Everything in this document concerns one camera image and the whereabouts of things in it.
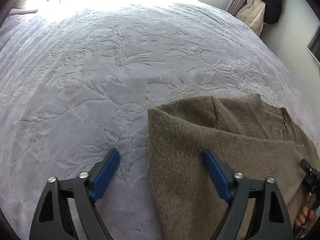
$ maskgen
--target metal screw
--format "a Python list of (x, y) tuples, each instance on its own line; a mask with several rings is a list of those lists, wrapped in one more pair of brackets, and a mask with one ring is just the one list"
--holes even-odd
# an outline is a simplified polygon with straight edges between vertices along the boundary
[(233, 174), (233, 176), (237, 179), (243, 179), (244, 175), (241, 172), (236, 172), (235, 174)]
[(89, 177), (89, 173), (86, 172), (86, 171), (81, 172), (81, 173), (79, 174), (79, 178), (81, 178), (81, 179), (85, 179), (85, 178), (87, 178), (87, 177)]
[(273, 184), (276, 182), (276, 180), (273, 177), (267, 177), (267, 182)]
[(48, 179), (48, 182), (49, 182), (49, 183), (53, 183), (53, 182), (55, 182), (56, 180), (57, 180), (56, 177), (50, 177), (50, 178)]

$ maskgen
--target white bedspread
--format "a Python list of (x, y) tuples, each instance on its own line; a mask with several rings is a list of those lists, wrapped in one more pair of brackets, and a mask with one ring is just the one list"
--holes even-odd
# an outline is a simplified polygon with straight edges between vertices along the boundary
[(319, 138), (280, 60), (197, 0), (51, 0), (9, 16), (0, 49), (0, 207), (23, 240), (47, 179), (88, 171), (112, 147), (122, 160), (97, 202), (106, 227), (115, 240), (162, 238), (148, 189), (149, 107), (260, 93)]

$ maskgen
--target finger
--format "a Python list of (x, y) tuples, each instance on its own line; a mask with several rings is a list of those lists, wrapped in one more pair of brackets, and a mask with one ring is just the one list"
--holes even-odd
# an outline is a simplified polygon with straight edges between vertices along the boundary
[(304, 225), (304, 223), (306, 222), (305, 217), (301, 213), (299, 213), (298, 219), (301, 225)]
[(294, 223), (295, 223), (295, 225), (296, 225), (297, 227), (301, 227), (301, 224), (300, 224), (300, 222), (299, 222), (298, 219), (296, 219), (296, 221), (295, 221)]
[(301, 209), (301, 213), (302, 215), (306, 218), (308, 216), (308, 207), (307, 206), (304, 206), (302, 209)]
[(316, 215), (316, 212), (314, 210), (310, 211), (309, 219), (310, 219), (311, 223), (315, 223), (317, 221), (317, 215)]

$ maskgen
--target blue gripper pad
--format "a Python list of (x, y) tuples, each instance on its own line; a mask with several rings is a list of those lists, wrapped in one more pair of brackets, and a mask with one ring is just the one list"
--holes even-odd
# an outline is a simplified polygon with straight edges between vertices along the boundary
[(232, 192), (233, 189), (233, 179), (231, 180), (230, 178), (227, 179), (223, 171), (221, 170), (220, 166), (225, 165), (224, 169), (226, 169), (228, 173), (233, 175), (233, 171), (231, 168), (226, 167), (225, 163), (222, 163), (218, 157), (216, 159), (212, 156), (213, 152), (209, 150), (202, 151), (202, 165), (208, 172), (217, 192), (218, 195), (221, 199), (225, 200), (226, 203), (229, 203), (233, 197), (234, 194)]
[(112, 179), (113, 174), (120, 163), (120, 154), (118, 150), (113, 149), (113, 152), (107, 156), (108, 160), (102, 166), (100, 172), (97, 174), (95, 180), (92, 183), (92, 193), (90, 194), (90, 199), (95, 202), (102, 198), (109, 183)]

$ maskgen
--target brown sweater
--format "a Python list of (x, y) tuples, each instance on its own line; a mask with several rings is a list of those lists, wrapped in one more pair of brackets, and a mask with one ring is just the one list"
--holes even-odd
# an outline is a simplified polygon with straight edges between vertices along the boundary
[[(205, 96), (149, 109), (148, 118), (150, 182), (166, 239), (210, 239), (226, 210), (201, 165), (203, 149), (214, 150), (250, 179), (274, 177), (293, 224), (305, 204), (300, 159), (317, 169), (320, 162), (314, 144), (285, 108), (264, 103), (260, 95)], [(245, 236), (252, 207), (251, 202), (239, 238)]]

